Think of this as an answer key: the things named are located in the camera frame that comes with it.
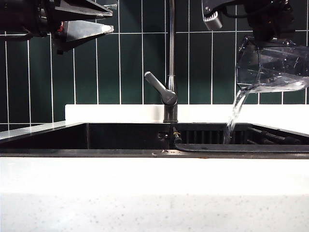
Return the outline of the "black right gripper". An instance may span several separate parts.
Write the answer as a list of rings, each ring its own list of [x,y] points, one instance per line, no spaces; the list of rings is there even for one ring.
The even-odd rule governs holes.
[[[295,28],[287,26],[295,19],[289,0],[247,0],[244,9],[255,39],[269,41],[273,37],[277,39],[294,37]],[[273,29],[271,24],[279,25]]]

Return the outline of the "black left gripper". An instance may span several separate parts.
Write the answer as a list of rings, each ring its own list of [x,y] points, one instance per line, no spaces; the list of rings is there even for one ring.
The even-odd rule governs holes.
[[[63,55],[88,41],[110,34],[114,26],[55,17],[112,17],[107,7],[92,0],[2,0],[0,29],[44,37],[56,31],[56,51]]]

